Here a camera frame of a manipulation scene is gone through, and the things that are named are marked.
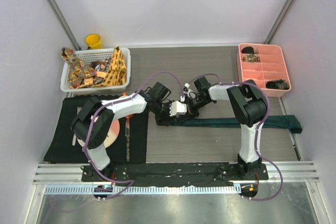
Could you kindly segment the dark green tie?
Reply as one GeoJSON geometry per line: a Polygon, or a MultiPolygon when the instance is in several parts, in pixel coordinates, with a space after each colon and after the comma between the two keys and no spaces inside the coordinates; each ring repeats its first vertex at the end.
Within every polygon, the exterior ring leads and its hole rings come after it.
{"type": "MultiPolygon", "coordinates": [[[[234,129],[240,128],[240,123],[235,118],[190,119],[185,122],[176,123],[172,126],[234,129]]],[[[263,128],[286,129],[292,134],[302,133],[301,124],[294,115],[269,116],[264,122],[263,128]]]]}

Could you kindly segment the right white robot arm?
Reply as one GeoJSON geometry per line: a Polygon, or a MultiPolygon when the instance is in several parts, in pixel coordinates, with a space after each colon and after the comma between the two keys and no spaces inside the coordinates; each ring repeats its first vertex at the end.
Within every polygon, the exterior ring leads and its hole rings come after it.
{"type": "Polygon", "coordinates": [[[253,80],[232,84],[211,85],[205,77],[194,81],[197,92],[185,85],[182,101],[187,107],[187,116],[194,118],[198,110],[209,103],[229,101],[234,116],[241,128],[241,146],[237,154],[237,173],[242,179],[250,179],[261,168],[259,152],[261,130],[269,114],[267,96],[253,80]]]}

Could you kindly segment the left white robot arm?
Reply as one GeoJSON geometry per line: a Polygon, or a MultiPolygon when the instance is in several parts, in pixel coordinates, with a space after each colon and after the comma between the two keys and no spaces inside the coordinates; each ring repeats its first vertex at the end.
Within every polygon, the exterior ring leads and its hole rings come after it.
{"type": "Polygon", "coordinates": [[[145,110],[152,112],[160,123],[169,124],[172,119],[188,112],[185,98],[164,102],[171,91],[157,82],[154,87],[140,90],[115,100],[90,98],[73,119],[70,129],[84,141],[82,147],[88,161],[93,165],[93,174],[105,182],[112,174],[110,157],[104,146],[112,122],[145,110]]]}

